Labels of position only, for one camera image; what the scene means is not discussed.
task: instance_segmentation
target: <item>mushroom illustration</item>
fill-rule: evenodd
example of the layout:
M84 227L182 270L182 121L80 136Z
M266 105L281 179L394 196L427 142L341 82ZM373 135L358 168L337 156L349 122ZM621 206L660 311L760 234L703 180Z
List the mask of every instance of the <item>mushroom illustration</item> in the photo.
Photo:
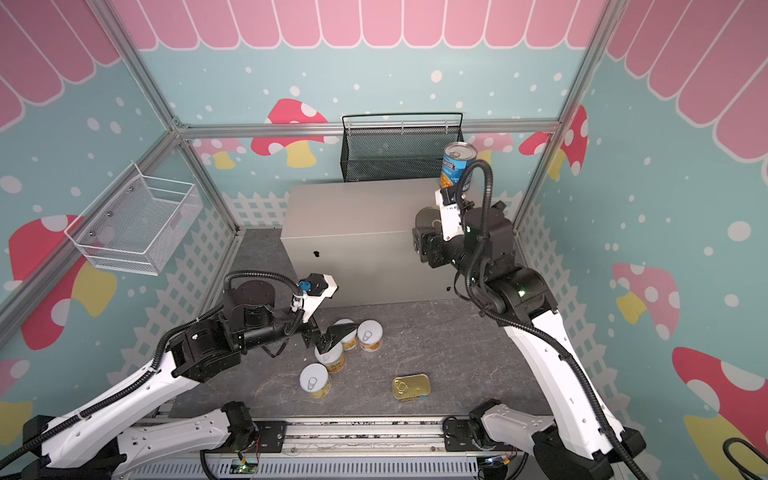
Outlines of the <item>mushroom illustration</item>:
M200 155L204 164L210 165L210 159L214 159L214 165L219 170L231 170L235 163L227 152L244 154L243 144L236 138L196 138L192 147Z
M491 163L491 152L501 151L506 154L515 149L515 143L510 134L476 134L469 138L478 151L478 160Z
M741 478L723 454L723 442L731 437L747 440L768 455L768 382L761 376L726 363L706 353L678 347L672 352L672 364L681 380L705 404L714 410L713 418L687 415L683 418L690 437L704 461L720 478ZM734 457L758 475L768 474L768 465L755 455Z
M272 108L267 124L325 124L328 121L309 105L292 98L282 98ZM282 137L254 138L250 149L256 154L266 157L276 154L283 148L288 153L288 166L292 168L312 167L317 159L310 151L309 141L321 144L335 144L338 137Z
M64 240L64 228L76 218L74 215L55 215L33 220L11 235L8 253L14 279L5 283L7 290L27 279ZM118 279L114 274L97 270L81 258L24 321L24 341L33 350L51 346L64 331L72 299L82 303L91 316L99 316L117 289Z
M565 132L563 143L554 155L552 165L549 166L548 173L552 180L560 180L560 169L566 158L571 166L572 174L579 175L584 165L584 157L587 155L588 133L587 111L583 106L579 106L571 128ZM541 132L533 134L520 145L520 153L523 155L540 153L544 150L546 140L547 134Z
M615 263L612 271L616 283L629 290L616 299L624 319L634 325L648 311L659 337L672 337L680 319L680 294L672 274L661 268L629 263Z

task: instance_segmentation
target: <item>tin can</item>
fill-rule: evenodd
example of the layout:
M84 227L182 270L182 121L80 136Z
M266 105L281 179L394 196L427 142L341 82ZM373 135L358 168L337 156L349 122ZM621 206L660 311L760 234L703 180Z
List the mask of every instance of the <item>tin can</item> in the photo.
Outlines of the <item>tin can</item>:
M344 325L345 323L354 323L351 319L341 319L333 325ZM341 339L344 350L351 350L357 345L357 330Z
M328 369L329 373L336 373L344 368L344 362L346 357L344 356L344 347L341 342L333 346L333 348L326 353L320 354L320 351L315 347L315 358L318 362L322 363Z
M401 402L423 399L431 391L429 377L423 373L395 377L392 381L392 394Z
M313 363L304 367L299 376L301 389L314 399L321 399L331 390L331 376L325 366Z
M383 335L382 324L375 320L366 320L357 327L357 339L362 349L367 352L375 352L379 349Z
M442 173L440 174L440 187L446 188L458 183L458 179L462 177L464 169L478 156L478 151L470 144L464 141L455 141L447 144L442 155ZM467 179L467 183L464 184L462 191L466 192L469 189L469 182L472 178Z

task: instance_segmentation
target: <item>blue label can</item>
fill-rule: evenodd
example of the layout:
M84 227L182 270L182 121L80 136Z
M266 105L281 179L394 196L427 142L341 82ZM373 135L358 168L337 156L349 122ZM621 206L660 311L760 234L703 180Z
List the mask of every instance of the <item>blue label can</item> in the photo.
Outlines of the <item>blue label can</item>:
M440 187L446 188L458 183L467 166L475 161L478 151L470 144L463 141L455 141L447 144L442 155L442 173L440 174ZM468 178L463 191L469 189Z

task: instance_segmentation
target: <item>white wire basket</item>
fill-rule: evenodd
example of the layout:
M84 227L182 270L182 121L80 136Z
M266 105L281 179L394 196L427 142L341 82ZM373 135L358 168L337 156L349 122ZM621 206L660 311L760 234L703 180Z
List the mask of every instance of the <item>white wire basket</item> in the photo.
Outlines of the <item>white wire basket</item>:
M69 224L65 234L96 268L160 275L203 209L195 184L137 174L104 205Z

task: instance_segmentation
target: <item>black wire basket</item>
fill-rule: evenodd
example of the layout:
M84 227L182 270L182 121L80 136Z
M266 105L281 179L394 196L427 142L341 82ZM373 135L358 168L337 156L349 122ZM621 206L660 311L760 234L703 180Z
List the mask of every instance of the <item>black wire basket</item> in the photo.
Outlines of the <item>black wire basket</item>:
M382 116L389 117L386 123L371 122ZM464 141L463 118L456 112L343 116L344 181L439 177L445 146Z

